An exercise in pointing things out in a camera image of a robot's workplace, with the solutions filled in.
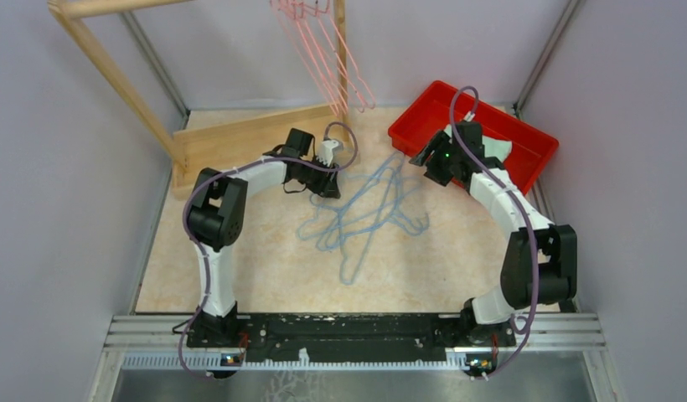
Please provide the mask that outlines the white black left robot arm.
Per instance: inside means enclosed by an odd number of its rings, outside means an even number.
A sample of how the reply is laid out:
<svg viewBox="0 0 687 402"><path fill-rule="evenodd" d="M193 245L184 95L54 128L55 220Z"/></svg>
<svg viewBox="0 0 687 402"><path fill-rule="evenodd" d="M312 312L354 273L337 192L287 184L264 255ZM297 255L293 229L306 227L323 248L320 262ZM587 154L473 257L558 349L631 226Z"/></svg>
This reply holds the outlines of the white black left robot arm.
<svg viewBox="0 0 687 402"><path fill-rule="evenodd" d="M290 130L287 140L260 158L229 171L204 168L184 207L184 229L199 255L201 302L184 332L191 348L236 347L244 338L237 318L233 246L244 228L249 197L294 180L321 198L339 198L335 162L344 148L324 137Z"/></svg>

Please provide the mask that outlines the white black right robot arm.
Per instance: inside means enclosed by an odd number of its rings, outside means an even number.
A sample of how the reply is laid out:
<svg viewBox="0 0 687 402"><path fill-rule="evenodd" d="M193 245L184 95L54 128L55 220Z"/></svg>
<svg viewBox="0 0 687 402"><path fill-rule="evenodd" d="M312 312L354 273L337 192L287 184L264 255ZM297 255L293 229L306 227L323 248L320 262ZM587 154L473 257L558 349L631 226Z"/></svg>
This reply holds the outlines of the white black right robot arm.
<svg viewBox="0 0 687 402"><path fill-rule="evenodd" d="M471 345L490 341L503 323L523 310L567 302L577 291L577 235L538 212L513 184L504 163L511 141L483 134L475 121L437 131L411 158L425 177L442 186L462 183L507 240L499 283L467 300L459 334Z"/></svg>

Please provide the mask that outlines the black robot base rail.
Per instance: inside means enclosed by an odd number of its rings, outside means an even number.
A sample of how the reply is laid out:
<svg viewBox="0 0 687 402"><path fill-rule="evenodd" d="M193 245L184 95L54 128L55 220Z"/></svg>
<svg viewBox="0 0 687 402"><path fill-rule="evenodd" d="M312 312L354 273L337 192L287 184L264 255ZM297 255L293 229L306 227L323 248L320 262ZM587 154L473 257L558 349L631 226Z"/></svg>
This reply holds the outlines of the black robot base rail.
<svg viewBox="0 0 687 402"><path fill-rule="evenodd" d="M441 362L447 350L513 347L511 326L481 325L471 313L201 313L186 332L189 348L233 348L247 363Z"/></svg>

